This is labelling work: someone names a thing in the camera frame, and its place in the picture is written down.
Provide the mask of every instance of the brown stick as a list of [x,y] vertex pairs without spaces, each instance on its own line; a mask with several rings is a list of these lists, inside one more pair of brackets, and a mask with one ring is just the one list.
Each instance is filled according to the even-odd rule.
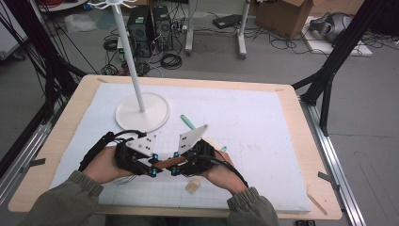
[[157,162],[157,163],[153,164],[152,166],[156,167],[158,169],[163,169],[163,168],[169,168],[171,166],[174,166],[174,165],[177,165],[177,164],[180,164],[183,162],[185,162],[185,157],[180,156],[180,157],[170,158],[170,159],[167,159],[167,160],[164,160],[161,162]]

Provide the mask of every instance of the sleeve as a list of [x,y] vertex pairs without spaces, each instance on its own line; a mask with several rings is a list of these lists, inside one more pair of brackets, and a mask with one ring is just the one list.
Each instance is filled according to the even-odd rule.
[[20,225],[85,225],[103,187],[80,171],[36,200]]
[[230,209],[229,226],[278,226],[279,219],[270,201],[260,196],[255,187],[238,193],[227,200]]

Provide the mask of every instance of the concrete floor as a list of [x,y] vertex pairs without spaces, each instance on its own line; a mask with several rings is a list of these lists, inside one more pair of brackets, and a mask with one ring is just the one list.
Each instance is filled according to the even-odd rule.
[[[85,12],[76,8],[56,14],[56,17],[62,19],[72,13],[86,13],[95,22],[106,16],[99,10]],[[206,24],[207,19],[202,18],[201,23]],[[111,23],[108,28],[71,34],[73,42],[96,71],[104,65],[104,37],[114,28]],[[73,56],[72,64],[92,72],[65,36],[61,39]],[[295,43],[297,52],[308,50],[303,40]],[[268,35],[261,35],[256,40],[246,39],[246,45],[247,58],[243,60],[237,54],[235,37],[196,33],[193,54],[187,56],[181,52],[183,66],[176,71],[161,69],[162,76],[293,84],[317,72],[326,60],[323,55],[297,55],[290,49],[274,48]],[[399,118],[396,114],[399,106],[395,101],[399,96],[399,51],[389,47],[370,49],[372,57],[351,56],[339,70],[332,90],[328,131],[366,224],[395,226],[399,225],[399,177],[396,174],[399,162]],[[41,107],[44,98],[28,60],[0,61],[0,69],[2,157]],[[161,73],[152,70],[148,76],[159,77]],[[299,89],[297,94],[305,91]],[[0,208],[0,224],[16,225],[24,214],[10,213],[7,205],[5,202]],[[104,216],[92,220],[92,225],[101,225]],[[316,220],[316,224],[350,225],[346,217],[337,221]],[[294,222],[282,220],[281,225],[294,225]]]

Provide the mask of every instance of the jacket cuff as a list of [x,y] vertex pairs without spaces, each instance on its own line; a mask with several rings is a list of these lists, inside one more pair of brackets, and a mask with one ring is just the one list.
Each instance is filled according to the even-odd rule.
[[68,181],[78,184],[83,190],[88,192],[89,196],[98,197],[104,189],[102,185],[91,180],[86,176],[86,174],[78,170],[75,170],[71,174],[71,176],[68,178]]
[[227,200],[227,205],[231,211],[235,211],[243,205],[254,202],[260,198],[258,190],[255,187],[247,188]]

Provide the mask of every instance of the person's hand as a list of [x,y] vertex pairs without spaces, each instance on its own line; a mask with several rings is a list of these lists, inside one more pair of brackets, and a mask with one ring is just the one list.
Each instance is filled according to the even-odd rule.
[[83,170],[83,173],[93,181],[106,184],[115,179],[125,176],[132,176],[133,173],[120,169],[115,162],[116,146],[105,147]]
[[[234,166],[227,153],[215,151],[215,157],[219,160],[227,161]],[[247,189],[241,179],[223,165],[215,164],[211,169],[203,172],[201,176],[208,179],[215,186],[229,190],[232,195]]]

